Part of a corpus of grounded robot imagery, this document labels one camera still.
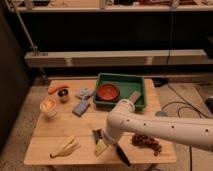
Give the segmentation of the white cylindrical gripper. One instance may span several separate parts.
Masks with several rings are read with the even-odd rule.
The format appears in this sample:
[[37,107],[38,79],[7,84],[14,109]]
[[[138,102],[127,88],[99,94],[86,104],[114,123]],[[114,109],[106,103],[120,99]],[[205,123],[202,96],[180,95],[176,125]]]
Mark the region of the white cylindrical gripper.
[[99,139],[94,150],[94,154],[96,156],[100,156],[107,148],[109,145],[114,145],[116,144],[120,138],[122,137],[123,132],[120,130],[116,130],[111,127],[105,127],[102,130],[102,139]]

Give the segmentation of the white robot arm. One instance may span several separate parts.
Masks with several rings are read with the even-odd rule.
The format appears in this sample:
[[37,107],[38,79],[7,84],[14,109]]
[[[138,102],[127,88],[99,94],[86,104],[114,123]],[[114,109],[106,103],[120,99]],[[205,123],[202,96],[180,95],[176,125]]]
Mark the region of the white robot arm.
[[101,155],[109,145],[116,144],[124,132],[153,136],[213,152],[212,119],[149,117],[134,114],[134,111],[134,104],[122,99],[109,112],[102,139],[95,147],[96,156]]

